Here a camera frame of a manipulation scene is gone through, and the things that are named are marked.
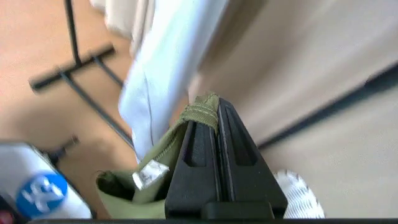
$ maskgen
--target green cloth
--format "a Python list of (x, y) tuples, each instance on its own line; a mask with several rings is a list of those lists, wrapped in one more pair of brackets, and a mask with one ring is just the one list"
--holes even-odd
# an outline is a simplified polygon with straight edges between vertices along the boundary
[[(174, 173), (188, 121), (203, 123), (218, 130), (218, 96), (210, 93), (196, 98), (180, 114), (170, 128), (134, 170), (113, 170), (97, 178), (99, 196), (112, 218), (165, 218), (164, 202)], [(132, 174), (155, 160), (169, 167), (169, 171), (150, 186), (139, 190)]]

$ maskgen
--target floor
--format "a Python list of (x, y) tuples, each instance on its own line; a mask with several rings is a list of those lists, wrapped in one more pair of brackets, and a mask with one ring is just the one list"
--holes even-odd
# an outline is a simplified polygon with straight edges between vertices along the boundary
[[(88, 0), (73, 3), (81, 54), (113, 43), (117, 54), (105, 62), (124, 79), (132, 60), (129, 41), (111, 34), (103, 15)], [(81, 144), (61, 161), (61, 170), (98, 218), (106, 218), (94, 189), (96, 173), (134, 167), (133, 150), (66, 84), (35, 94), (28, 82), (72, 59), (63, 1), (0, 1), (0, 21), (0, 139), (52, 148), (77, 135)], [(120, 87), (96, 66), (76, 72), (75, 77), (128, 130), (118, 115)]]

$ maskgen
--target label tag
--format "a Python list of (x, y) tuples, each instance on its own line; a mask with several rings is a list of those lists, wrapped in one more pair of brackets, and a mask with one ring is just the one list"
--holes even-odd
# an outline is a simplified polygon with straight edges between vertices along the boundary
[(152, 185), (156, 180), (163, 177), (169, 167), (155, 160), (151, 160), (140, 170), (132, 174), (132, 179), (139, 190), (145, 189)]

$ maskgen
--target white symbol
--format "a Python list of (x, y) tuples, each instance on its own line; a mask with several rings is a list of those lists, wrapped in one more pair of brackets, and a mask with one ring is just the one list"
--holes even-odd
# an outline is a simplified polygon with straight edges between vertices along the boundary
[(50, 211), (47, 202), (53, 202), (64, 198), (61, 189), (55, 184), (50, 183), (46, 177), (38, 177), (30, 184), (32, 193), (28, 193), (26, 190), (22, 191), (22, 196), (30, 202), (36, 205), (36, 208), (42, 213)]

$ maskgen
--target blue sticker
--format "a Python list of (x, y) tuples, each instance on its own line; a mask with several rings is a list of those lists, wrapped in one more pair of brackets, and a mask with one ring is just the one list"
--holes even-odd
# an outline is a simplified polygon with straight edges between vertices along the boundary
[(18, 191), (17, 208), (29, 218), (52, 213), (65, 199), (67, 190), (68, 183), (60, 174), (36, 175)]

